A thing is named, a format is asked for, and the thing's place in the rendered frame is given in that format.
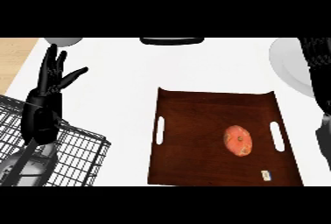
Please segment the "black flat object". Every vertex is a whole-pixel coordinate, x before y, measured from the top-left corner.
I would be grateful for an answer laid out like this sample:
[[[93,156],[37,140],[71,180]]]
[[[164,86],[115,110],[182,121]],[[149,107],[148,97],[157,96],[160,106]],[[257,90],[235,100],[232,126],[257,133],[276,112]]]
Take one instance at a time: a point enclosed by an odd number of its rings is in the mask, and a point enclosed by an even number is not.
[[[139,41],[145,45],[182,46],[200,44],[204,41],[204,38],[140,38]]]

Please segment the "grey round object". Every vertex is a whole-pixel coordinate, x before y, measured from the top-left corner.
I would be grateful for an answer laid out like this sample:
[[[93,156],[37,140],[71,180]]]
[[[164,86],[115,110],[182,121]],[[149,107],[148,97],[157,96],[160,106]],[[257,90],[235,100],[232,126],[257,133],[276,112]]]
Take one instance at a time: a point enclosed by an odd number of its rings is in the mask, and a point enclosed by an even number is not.
[[[58,47],[72,46],[81,38],[46,38],[46,42]]]

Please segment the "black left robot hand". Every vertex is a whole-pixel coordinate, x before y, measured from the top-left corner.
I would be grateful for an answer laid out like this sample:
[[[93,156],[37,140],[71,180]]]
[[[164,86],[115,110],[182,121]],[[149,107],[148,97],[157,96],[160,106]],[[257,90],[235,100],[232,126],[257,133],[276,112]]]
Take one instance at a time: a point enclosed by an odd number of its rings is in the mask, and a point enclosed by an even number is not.
[[[59,93],[72,84],[78,76],[89,71],[89,68],[83,67],[68,75],[64,75],[67,56],[67,51],[58,52],[56,44],[52,44],[46,49],[36,87],[38,96],[49,96]]]

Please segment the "white plate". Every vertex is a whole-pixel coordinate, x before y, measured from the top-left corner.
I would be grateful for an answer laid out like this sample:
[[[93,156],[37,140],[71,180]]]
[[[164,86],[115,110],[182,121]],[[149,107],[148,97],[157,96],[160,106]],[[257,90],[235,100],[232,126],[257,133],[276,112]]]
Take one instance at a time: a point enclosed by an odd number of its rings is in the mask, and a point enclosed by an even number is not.
[[[299,93],[313,98],[309,67],[297,38],[278,38],[269,48],[269,62],[282,82]]]

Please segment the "dark brown wooden tray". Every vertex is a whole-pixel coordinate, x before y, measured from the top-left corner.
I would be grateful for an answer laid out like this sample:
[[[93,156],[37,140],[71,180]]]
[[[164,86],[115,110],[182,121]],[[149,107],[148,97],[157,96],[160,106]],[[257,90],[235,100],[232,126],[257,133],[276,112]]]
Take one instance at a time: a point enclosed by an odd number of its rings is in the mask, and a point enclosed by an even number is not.
[[[149,177],[170,186],[300,186],[291,144],[275,149],[270,123],[282,123],[275,94],[158,90],[155,117],[164,120],[163,141],[151,145]],[[223,143],[238,125],[253,138],[253,152],[235,156]]]

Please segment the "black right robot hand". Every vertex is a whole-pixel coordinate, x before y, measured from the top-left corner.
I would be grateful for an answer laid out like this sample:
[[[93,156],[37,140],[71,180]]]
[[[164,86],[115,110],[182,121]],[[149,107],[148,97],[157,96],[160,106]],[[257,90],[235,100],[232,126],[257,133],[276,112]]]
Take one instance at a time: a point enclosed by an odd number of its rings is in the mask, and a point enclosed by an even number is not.
[[[299,38],[309,67],[315,101],[331,116],[331,38]]]

